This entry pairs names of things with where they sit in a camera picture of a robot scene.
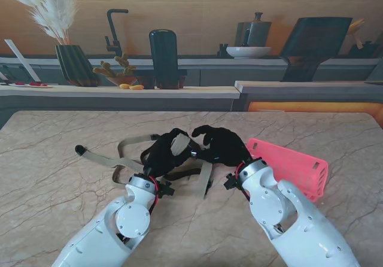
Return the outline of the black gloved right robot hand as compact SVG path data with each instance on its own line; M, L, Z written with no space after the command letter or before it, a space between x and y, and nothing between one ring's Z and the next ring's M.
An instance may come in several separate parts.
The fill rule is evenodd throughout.
M203 145L209 146L196 153L198 159L231 167L252 161L252 157L240 137L226 128L203 125L194 129L191 135L192 137L204 135Z

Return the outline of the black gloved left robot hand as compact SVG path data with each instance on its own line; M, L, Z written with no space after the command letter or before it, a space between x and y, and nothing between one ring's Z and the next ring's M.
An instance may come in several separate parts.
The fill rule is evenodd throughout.
M200 147L187 132L174 128L161 135L148 150L143 171L146 176L157 178L181 166L192 157L192 152L200 150Z

